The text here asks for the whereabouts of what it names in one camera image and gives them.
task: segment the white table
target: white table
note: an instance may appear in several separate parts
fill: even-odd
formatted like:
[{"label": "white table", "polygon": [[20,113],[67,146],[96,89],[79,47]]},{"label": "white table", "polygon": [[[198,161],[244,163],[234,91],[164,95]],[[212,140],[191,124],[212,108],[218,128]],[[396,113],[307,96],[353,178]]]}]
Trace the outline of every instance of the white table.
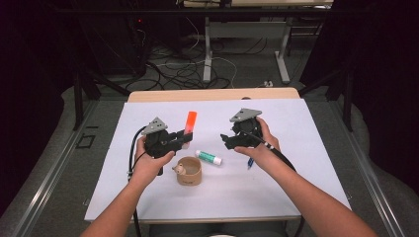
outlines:
[{"label": "white table", "polygon": [[[297,6],[323,6],[332,5],[333,0],[232,0],[231,7],[297,7]],[[215,8],[217,3],[184,1],[185,7]],[[290,76],[284,62],[284,54],[290,37],[293,19],[286,22],[211,22],[206,17],[206,62],[203,81],[210,81],[212,51],[211,38],[272,38],[281,39],[278,51],[275,51],[278,68],[283,83],[289,84]]]},{"label": "white table", "polygon": [[[240,100],[244,96],[252,100]],[[272,99],[275,97],[289,99]],[[85,219],[94,220],[126,185],[129,147],[137,130],[155,117],[169,126],[169,132],[182,130],[188,111],[198,112],[194,140],[189,149],[177,152],[164,167],[163,175],[156,177],[144,191],[137,206],[140,222],[300,218],[296,207],[272,178],[256,164],[248,170],[248,157],[225,148],[219,135],[233,135],[229,119],[241,108],[262,111],[261,117],[280,139],[283,153],[296,170],[350,207],[306,103],[298,99],[296,90],[160,91],[134,93],[125,104]],[[171,167],[180,158],[193,156],[197,149],[221,157],[222,164],[202,162],[202,183],[196,187],[180,186]]]}]

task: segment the gray floor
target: gray floor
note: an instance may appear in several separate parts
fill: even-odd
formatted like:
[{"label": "gray floor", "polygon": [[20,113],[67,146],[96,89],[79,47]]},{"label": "gray floor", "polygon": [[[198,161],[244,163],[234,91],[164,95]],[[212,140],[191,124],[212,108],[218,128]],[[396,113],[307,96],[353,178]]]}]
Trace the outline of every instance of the gray floor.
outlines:
[{"label": "gray floor", "polygon": [[[221,42],[215,44],[214,47],[221,48],[222,46],[224,52],[242,52],[256,41],[257,39],[229,39],[224,40],[222,44]],[[286,58],[290,77],[293,78],[290,85],[284,85],[281,82],[273,54],[273,51],[277,49],[275,40],[268,40],[266,48],[258,54],[225,55],[220,53],[214,55],[223,59],[216,60],[213,68],[218,77],[230,80],[234,78],[229,88],[255,88],[263,85],[265,80],[272,80],[274,87],[301,88],[302,85],[298,83],[299,75],[314,42],[314,38],[293,41],[292,54]],[[262,45],[262,43],[258,44],[254,51],[258,51]],[[200,54],[193,50],[187,53]],[[152,61],[155,64],[166,63],[166,59]],[[168,62],[174,63],[179,60],[171,59]],[[160,68],[167,73],[173,73],[173,70],[163,66]],[[128,88],[130,90],[147,88],[153,83],[144,79],[156,78],[157,74],[153,70],[147,70],[142,81],[133,83]],[[214,85],[215,88],[222,86],[222,83]],[[165,89],[180,88],[169,82]],[[414,236],[418,231],[415,223],[419,223],[418,197],[374,164],[371,165],[375,172],[370,172],[371,176],[363,176],[358,157],[359,152],[361,155],[368,156],[366,154],[369,149],[369,136],[362,115],[356,108],[353,109],[355,131],[348,134],[339,118],[339,103],[326,102],[323,96],[324,90],[325,88],[319,88],[306,95],[305,98],[342,186],[348,194],[351,207],[379,236],[403,236],[403,233],[404,236]],[[103,97],[99,102],[86,100],[86,112],[91,113],[85,118],[82,128],[76,132],[72,131],[74,124],[72,90],[69,89],[62,95],[66,104],[60,123],[39,163],[0,219],[1,236],[78,236],[88,226],[88,223],[83,220],[88,204],[86,200],[94,191],[122,105],[126,100],[125,97],[121,97],[107,87],[101,86],[101,91]],[[77,148],[77,141],[83,135],[95,135],[90,149]],[[47,176],[55,179],[53,182],[47,182],[45,180]],[[371,189],[368,185],[370,177],[377,179],[378,190],[383,191],[385,199],[375,198],[377,189]],[[395,218],[387,216],[389,213],[394,214]],[[290,233],[295,231],[296,225],[294,221],[290,223]],[[134,236],[132,227],[127,236]],[[304,228],[304,236],[314,236],[307,225]]]}]

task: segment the blue pen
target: blue pen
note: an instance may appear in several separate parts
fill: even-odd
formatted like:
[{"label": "blue pen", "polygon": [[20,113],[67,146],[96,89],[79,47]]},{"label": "blue pen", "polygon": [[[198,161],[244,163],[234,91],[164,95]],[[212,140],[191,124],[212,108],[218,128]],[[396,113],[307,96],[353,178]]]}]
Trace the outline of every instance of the blue pen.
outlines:
[{"label": "blue pen", "polygon": [[249,170],[250,168],[252,168],[253,165],[253,158],[249,157],[249,161],[247,161],[247,169]]}]

